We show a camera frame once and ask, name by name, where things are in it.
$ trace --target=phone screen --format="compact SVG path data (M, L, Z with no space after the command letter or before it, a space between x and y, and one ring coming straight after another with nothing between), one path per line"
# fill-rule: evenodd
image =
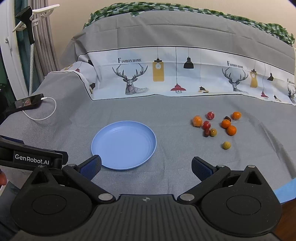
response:
M21 100L15 101L15 107L16 108L22 108L26 106L30 106L33 104L36 104L38 101L41 100L43 97L43 94L35 95L35 96L30 96Z

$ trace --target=gray tablecloth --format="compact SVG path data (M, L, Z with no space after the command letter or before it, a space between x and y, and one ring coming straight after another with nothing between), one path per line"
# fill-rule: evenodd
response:
M273 189L296 177L296 109L292 105L239 95L153 95L92 101L73 72L50 73L36 93L55 98L56 112L39 122L30 120L22 112L15 113L0 126L0 134L22 139L27 145L67 151L68 163L79 164L89 158L93 137L110 123L138 121L154 131L157 148L146 163L128 171L102 168L93 179L115 196L185 192L200 182L191 171L194 156L214 166L225 164L234 170L256 165ZM53 108L53 101L48 99L27 113L42 118ZM202 129L191 125L195 115L204 117L208 111L215 113L211 123L218 131L216 137L203 137ZM234 111L240 111L242 118L232 122L237 134L231 137L219 123ZM221 148L224 141L232 143L229 150ZM123 145L133 148L132 143ZM1 169L19 188L30 173L8 167Z

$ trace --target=red lamp print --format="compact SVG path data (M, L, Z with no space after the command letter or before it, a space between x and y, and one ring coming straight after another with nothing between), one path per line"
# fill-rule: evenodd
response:
M186 89L182 88L180 85L178 85L178 80L177 80L177 47L175 47L176 51L176 85L174 88L171 89L171 91L175 91L177 94L182 93L182 91L185 91Z
M263 75L263 77L262 77L262 85L263 85L263 90L262 90L262 93L261 93L261 97L263 97L264 99L268 99L269 97L266 95L266 94L264 94L264 76L265 76L265 74L266 74L266 65L264 64L264 69L265 69L265 71L264 71L264 75Z

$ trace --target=small fruit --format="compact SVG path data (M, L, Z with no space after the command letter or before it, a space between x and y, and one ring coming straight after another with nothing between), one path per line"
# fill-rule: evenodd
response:
M235 135L236 132L237 132L237 128L235 126L229 126L227 128L227 134L230 136Z
M199 115L196 115L192 119L193 126L201 127L202 126L202 118Z
M241 118L241 117L242 117L241 112L235 111L235 112L232 113L232 118L233 118L234 120L236 120L236 121L237 121L239 118Z
M223 149L227 150L231 147L231 143L229 141L225 141L222 145Z
M212 119L214 119L214 117L215 117L214 112L210 111L210 112L207 113L208 120L212 120Z
M205 129L204 136L208 137L210 135L210 129Z
M210 135L211 135L211 137L215 137L217 135L217 130L215 128L212 128L210 130Z
M221 122L221 127L224 128L224 129L227 129L230 125L231 125L231 123L230 123L230 121L227 120L227 119L224 119L224 120Z
M205 130L205 129L210 129L211 128L211 123L209 122L209 121L205 121L204 123L203 123L203 126L202 126L202 128Z
M225 116L224 119L229 120L231 122L231 119L228 116Z

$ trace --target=white charging cable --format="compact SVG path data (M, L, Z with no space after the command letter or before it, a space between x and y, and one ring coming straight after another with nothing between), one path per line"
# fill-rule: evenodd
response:
M41 98L41 100L45 100L45 99L52 99L52 100L54 101L54 104L55 104L55 106L54 106L54 111L53 111L48 117L45 117L45 118L43 118L43 119L34 119L34 118L28 116L24 110L23 110L23 113L24 113L28 118L30 118L31 120L34 120L34 121L43 121L43 120L46 120L47 118L51 117L51 116L53 115L53 113L55 112L56 108L57 108L57 102L56 102L55 99L52 98L52 97L43 97L43 98Z

